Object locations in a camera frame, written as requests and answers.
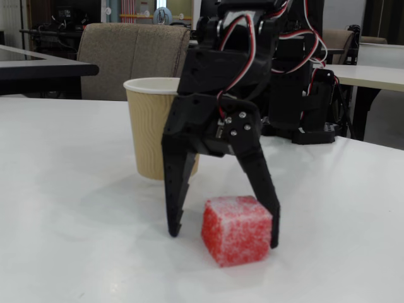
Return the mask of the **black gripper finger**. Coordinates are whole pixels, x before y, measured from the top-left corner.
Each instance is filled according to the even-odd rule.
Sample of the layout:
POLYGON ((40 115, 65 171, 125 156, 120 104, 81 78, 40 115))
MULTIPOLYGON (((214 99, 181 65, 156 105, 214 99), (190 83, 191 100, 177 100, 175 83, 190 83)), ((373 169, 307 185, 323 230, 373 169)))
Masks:
POLYGON ((162 154, 168 231, 172 237, 177 237, 197 149, 188 140, 165 134, 162 154))
POLYGON ((225 124, 223 135, 246 173, 256 199, 272 215, 271 248, 278 246, 280 202, 260 143, 262 122, 259 109, 252 102, 222 100, 221 108, 232 122, 225 124))

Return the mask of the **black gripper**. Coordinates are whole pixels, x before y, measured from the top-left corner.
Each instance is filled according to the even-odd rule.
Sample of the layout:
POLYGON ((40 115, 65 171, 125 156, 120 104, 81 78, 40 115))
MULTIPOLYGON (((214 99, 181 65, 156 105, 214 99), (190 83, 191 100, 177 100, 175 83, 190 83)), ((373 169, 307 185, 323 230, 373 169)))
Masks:
POLYGON ((206 44, 191 49, 163 135, 190 141, 201 155, 234 155, 223 135, 232 120, 220 102, 252 102, 260 113, 274 52, 275 40, 262 37, 255 44, 230 39, 224 50, 206 44))

